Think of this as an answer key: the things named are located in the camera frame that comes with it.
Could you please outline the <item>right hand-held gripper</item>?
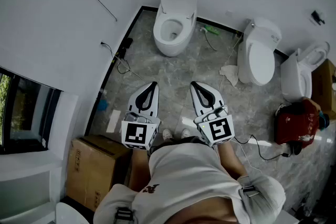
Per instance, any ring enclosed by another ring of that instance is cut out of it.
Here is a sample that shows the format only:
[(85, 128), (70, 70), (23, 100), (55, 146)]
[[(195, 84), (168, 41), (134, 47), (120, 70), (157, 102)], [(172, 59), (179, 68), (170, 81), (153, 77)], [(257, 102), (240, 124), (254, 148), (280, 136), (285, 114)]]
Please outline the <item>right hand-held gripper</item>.
[(233, 118), (222, 95), (210, 85), (192, 81), (190, 91), (195, 113), (194, 123), (208, 146), (216, 146), (235, 136)]

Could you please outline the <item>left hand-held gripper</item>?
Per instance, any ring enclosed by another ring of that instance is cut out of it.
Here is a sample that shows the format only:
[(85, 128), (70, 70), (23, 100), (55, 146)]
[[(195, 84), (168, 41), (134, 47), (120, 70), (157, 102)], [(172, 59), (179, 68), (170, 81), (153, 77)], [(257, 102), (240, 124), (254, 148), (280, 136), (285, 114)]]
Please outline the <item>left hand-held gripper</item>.
[(158, 108), (159, 86), (155, 81), (143, 85), (130, 96), (129, 111), (121, 122), (121, 141), (125, 147), (150, 150), (161, 123), (156, 118)]

